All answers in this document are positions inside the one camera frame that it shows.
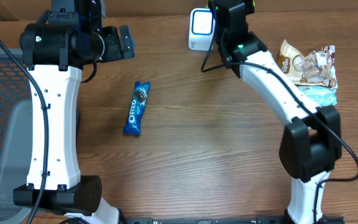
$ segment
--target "gray crate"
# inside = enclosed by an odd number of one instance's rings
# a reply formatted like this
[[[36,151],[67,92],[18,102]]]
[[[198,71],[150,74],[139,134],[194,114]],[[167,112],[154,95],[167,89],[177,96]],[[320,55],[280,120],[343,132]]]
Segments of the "gray crate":
[[[11,50],[21,59],[21,50]],[[0,223],[19,223],[30,209],[13,204],[13,189],[26,183],[32,151],[29,82],[0,49]]]

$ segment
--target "brown and white snack bag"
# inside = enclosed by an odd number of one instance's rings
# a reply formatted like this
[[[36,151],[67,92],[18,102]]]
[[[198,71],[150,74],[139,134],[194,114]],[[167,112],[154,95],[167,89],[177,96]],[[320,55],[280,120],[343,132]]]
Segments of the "brown and white snack bag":
[[[284,40],[277,64],[296,85],[318,85],[336,90],[334,61],[333,45],[316,49],[304,57],[299,50]]]

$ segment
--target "wooden table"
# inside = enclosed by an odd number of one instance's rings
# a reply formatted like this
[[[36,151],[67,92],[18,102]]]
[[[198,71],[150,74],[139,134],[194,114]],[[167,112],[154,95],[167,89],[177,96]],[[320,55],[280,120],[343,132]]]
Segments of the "wooden table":
[[[307,55],[336,45],[342,136],[358,154],[358,11],[263,12],[250,30],[274,55],[287,39]],[[28,22],[0,22],[8,47]],[[109,18],[130,25],[136,56],[99,65],[80,88],[78,162],[100,175],[103,197],[128,217],[240,218],[282,215],[290,176],[278,158],[282,126],[261,97],[226,69],[200,73],[187,47],[188,16]],[[219,64],[214,52],[208,65]],[[86,67],[84,78],[91,73]],[[151,82],[142,136],[123,136],[135,81]],[[343,152],[333,177],[356,173]],[[323,211],[358,223],[358,181],[328,184]],[[58,223],[43,215],[35,223]]]

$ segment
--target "oreo packet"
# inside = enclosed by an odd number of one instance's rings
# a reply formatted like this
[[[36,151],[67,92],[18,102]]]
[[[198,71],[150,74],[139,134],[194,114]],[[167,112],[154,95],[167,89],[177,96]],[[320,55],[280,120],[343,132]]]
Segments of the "oreo packet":
[[[141,82],[135,82],[134,96],[132,97],[131,108],[123,130],[125,134],[140,135],[140,124],[146,107],[149,90],[149,82],[144,84],[141,84]]]

